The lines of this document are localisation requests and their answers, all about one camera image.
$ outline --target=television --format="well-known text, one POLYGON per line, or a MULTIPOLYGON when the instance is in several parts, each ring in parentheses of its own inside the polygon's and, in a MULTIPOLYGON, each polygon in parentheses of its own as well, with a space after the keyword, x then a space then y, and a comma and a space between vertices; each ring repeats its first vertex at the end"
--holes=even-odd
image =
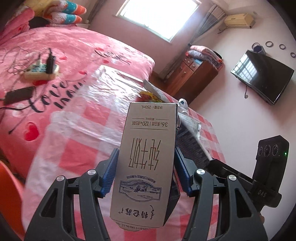
POLYGON ((264 54, 248 50, 231 73, 274 105, 287 87, 294 70, 264 54))

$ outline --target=white wall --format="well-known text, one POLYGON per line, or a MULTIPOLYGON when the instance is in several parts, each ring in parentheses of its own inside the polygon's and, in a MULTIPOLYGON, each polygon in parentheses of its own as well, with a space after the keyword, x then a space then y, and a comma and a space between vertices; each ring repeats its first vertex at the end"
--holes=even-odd
POLYGON ((124 1, 108 0, 91 22, 89 29, 115 38, 149 55, 155 61, 153 71, 156 73, 160 73, 184 49, 202 18, 213 5, 210 0, 201 0, 202 4, 169 43, 138 25, 115 17, 124 1))
POLYGON ((289 141, 287 167, 279 190, 282 200, 277 208, 264 207, 262 210, 264 226, 271 238, 285 222, 296 201, 296 74, 276 105, 270 106, 250 88, 247 91, 249 98, 244 99, 246 86, 230 73, 254 42, 265 45, 269 40, 274 47, 265 47, 266 52, 296 69, 296 59, 290 56, 290 52, 296 53, 296 42, 279 14, 267 1, 261 2, 263 7, 264 4, 269 17, 257 19, 252 29, 227 29, 199 42, 220 53, 225 68, 190 107, 212 123, 227 164, 250 177, 256 164, 259 140, 281 135, 289 141), (279 44, 285 44, 287 49, 279 49, 279 44))
POLYGON ((91 13, 91 10, 93 9, 97 0, 70 0, 70 1, 86 7, 86 14, 81 15, 83 21, 85 21, 89 17, 89 14, 91 13))
POLYGON ((227 15, 250 13, 254 18, 269 18, 273 7, 267 0, 212 0, 227 15))

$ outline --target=blue gripper pad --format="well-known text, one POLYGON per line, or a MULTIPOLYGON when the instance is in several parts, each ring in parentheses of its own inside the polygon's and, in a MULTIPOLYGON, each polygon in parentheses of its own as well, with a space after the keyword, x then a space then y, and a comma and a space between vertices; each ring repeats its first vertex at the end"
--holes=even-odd
POLYGON ((199 190, 199 184, 194 179, 194 172, 197 167, 194 161, 184 158, 179 147, 175 148, 174 166, 178 174, 183 191, 193 197, 199 190))
POLYGON ((99 185, 101 187, 102 198, 110 192, 111 186, 116 173, 116 166, 118 161, 119 150, 116 148, 110 155, 110 158, 99 162, 96 170, 99 173, 99 185))

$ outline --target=curtain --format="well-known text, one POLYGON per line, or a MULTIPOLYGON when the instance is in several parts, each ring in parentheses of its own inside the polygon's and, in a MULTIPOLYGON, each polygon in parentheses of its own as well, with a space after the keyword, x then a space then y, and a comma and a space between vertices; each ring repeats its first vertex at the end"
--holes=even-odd
POLYGON ((107 2, 107 0, 97 0, 88 17, 88 21, 90 23, 94 19, 95 15, 101 10, 105 2, 107 2))
POLYGON ((225 12, 216 4, 214 4, 206 16, 203 18, 201 24, 197 28, 197 31, 194 33, 193 37, 190 40, 188 46, 186 46, 174 59, 172 59, 166 67, 161 71, 159 77, 162 79, 167 79, 171 75, 171 73, 175 70, 177 66, 180 65, 184 58, 185 52, 190 48, 191 45, 196 44, 196 40, 198 37, 203 35, 205 32, 210 30, 214 25, 216 25, 223 17, 225 16, 225 12))

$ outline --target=air conditioner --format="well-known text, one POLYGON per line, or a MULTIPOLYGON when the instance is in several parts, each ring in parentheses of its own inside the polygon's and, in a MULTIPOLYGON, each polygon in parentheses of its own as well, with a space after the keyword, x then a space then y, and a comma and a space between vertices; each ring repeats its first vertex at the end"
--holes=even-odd
POLYGON ((227 16, 224 23, 228 28, 252 28, 255 20, 250 14, 242 13, 227 16))

